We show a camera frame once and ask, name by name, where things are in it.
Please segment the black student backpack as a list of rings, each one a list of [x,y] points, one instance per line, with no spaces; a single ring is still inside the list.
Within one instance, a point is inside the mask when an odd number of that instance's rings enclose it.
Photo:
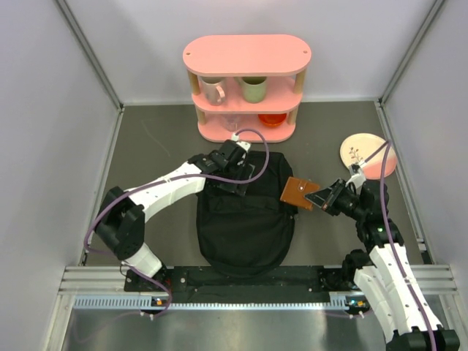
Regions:
[[[197,195],[197,238],[218,272],[247,279],[278,267],[290,249],[298,209],[280,200],[293,169],[284,154],[251,151],[256,181],[243,196],[211,185]]]

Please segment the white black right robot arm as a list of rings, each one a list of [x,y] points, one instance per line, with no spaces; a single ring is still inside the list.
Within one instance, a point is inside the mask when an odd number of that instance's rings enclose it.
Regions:
[[[387,350],[459,349],[457,333],[443,326],[423,296],[404,239],[388,217],[384,181],[364,181],[357,188],[339,179],[305,198],[331,216],[344,214],[355,220],[365,248],[345,257],[341,280],[365,295],[384,333]]]

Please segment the brown leather wallet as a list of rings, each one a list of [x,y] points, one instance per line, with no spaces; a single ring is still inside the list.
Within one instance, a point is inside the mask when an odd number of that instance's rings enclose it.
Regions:
[[[313,203],[307,200],[305,196],[319,189],[320,186],[316,183],[290,176],[284,186],[280,200],[289,205],[311,211],[313,209]]]

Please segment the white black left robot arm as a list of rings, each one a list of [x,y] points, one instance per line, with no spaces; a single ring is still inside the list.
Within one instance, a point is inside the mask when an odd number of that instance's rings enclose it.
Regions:
[[[140,272],[148,289],[158,290],[166,280],[165,265],[145,243],[146,222],[180,199],[201,192],[207,178],[242,184],[254,169],[246,164],[250,148],[248,142],[226,140],[219,149],[194,155],[151,183],[126,191],[112,188],[101,205],[94,233],[118,260]]]

